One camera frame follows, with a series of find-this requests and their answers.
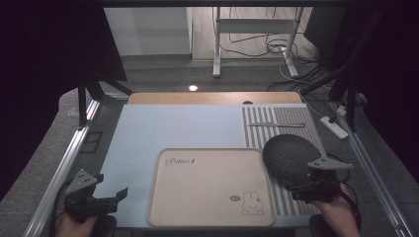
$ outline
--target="tray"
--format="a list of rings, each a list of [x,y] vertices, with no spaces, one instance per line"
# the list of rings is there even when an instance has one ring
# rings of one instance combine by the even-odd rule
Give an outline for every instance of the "tray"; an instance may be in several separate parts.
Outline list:
[[[255,148],[163,150],[148,221],[157,226],[269,226],[271,183]]]

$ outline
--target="aluminum rail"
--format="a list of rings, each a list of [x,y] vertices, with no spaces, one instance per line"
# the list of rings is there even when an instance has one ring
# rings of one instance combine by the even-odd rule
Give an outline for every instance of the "aluminum rail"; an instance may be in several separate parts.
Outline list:
[[[64,183],[67,174],[70,171],[75,158],[77,157],[83,140],[86,137],[90,126],[92,125],[92,119],[95,116],[96,111],[99,110],[99,107],[100,103],[98,101],[92,101],[90,103],[89,108],[87,109],[88,121],[86,126],[80,130],[76,130],[23,236],[34,237],[40,236],[42,234],[42,230],[45,227],[45,224],[49,218],[49,214],[52,210],[55,196],[61,185]]]
[[[331,103],[331,105],[335,111],[338,109],[335,104]],[[361,139],[358,137],[358,134],[356,132],[352,132],[352,129],[342,117],[338,117],[338,120],[348,132],[351,146],[363,166],[366,176],[370,180],[370,183],[376,192],[376,195],[381,202],[381,205],[395,232],[400,237],[413,237],[414,234],[410,230],[410,227],[401,213],[397,202],[388,191],[387,186],[379,175],[370,155],[364,147]]]

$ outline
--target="white cable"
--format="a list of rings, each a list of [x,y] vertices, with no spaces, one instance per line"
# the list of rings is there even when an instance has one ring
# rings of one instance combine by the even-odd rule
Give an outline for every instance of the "white cable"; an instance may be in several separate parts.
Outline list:
[[[288,76],[286,76],[286,75],[284,75],[284,73],[283,73],[283,69],[282,69],[282,67],[283,67],[283,62],[284,62],[284,58],[283,58],[283,60],[281,60],[281,62],[280,62],[280,72],[281,72],[281,75],[284,77],[284,78],[286,78],[286,79],[288,79],[288,80],[291,80],[291,81],[295,81],[295,82],[300,82],[300,83],[305,83],[305,84],[310,84],[310,85],[312,85],[312,84],[314,84],[314,83],[312,83],[312,82],[306,82],[306,81],[301,81],[301,80],[296,80],[296,79],[293,79],[293,78],[291,78],[291,77],[288,77]],[[322,86],[323,88],[326,88],[326,89],[331,89],[330,87],[328,87],[328,86]]]
[[[298,89],[298,94],[299,96],[302,98],[302,100],[305,102],[305,104],[308,106],[309,109],[311,109],[313,112],[315,112],[318,116],[320,116],[321,118],[323,118],[323,115],[321,115],[319,112],[315,111],[310,104],[305,100],[305,98],[301,95],[301,93],[299,92],[300,89]]]

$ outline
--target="power strip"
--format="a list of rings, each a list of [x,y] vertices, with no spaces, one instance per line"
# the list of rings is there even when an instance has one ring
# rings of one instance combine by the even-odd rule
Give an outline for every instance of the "power strip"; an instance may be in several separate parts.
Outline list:
[[[348,136],[348,133],[345,130],[343,130],[338,124],[336,124],[335,122],[329,122],[329,120],[329,117],[323,117],[320,121],[325,126],[327,126],[327,128],[329,128],[337,137],[339,137],[339,139],[343,139]]]

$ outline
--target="light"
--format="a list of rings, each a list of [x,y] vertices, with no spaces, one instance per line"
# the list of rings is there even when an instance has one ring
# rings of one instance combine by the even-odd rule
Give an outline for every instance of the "light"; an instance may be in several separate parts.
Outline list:
[[[189,91],[197,91],[198,87],[196,85],[189,86]]]

